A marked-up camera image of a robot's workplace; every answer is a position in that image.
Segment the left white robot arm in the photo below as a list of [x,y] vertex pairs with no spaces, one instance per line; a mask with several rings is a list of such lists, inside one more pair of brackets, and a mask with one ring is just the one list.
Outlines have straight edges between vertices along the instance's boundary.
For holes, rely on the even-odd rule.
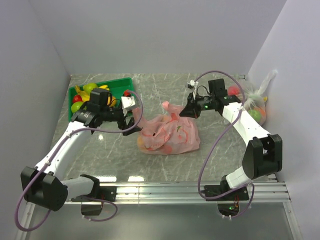
[[102,132],[104,122],[116,122],[117,133],[130,135],[139,131],[138,120],[126,121],[127,113],[142,106],[139,95],[131,90],[125,91],[118,106],[108,105],[111,93],[95,88],[86,101],[71,118],[62,137],[50,152],[35,167],[25,167],[20,174],[23,193],[21,199],[58,211],[67,200],[84,196],[89,201],[97,200],[101,195],[98,178],[82,174],[62,180],[66,168],[85,142],[95,132]]

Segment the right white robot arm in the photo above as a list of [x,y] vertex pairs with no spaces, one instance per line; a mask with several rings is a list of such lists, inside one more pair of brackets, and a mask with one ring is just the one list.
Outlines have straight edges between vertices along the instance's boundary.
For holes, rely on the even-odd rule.
[[201,195],[207,201],[233,199],[238,190],[253,180],[278,173],[283,168],[283,140],[278,134],[270,134],[245,110],[242,100],[229,95],[222,78],[208,81],[208,95],[198,94],[195,86],[187,97],[181,117],[197,119],[202,111],[214,110],[234,127],[242,137],[246,150],[242,165],[224,176],[215,196]]

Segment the pink plastic bag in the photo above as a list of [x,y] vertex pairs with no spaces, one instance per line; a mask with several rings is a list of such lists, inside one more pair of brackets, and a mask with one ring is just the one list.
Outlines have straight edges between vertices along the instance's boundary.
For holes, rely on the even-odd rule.
[[134,120],[141,131],[137,137],[137,147],[149,155],[179,155],[196,151],[201,139],[195,121],[189,117],[180,117],[183,107],[162,103],[167,114],[147,120],[141,116],[142,109],[133,110]]

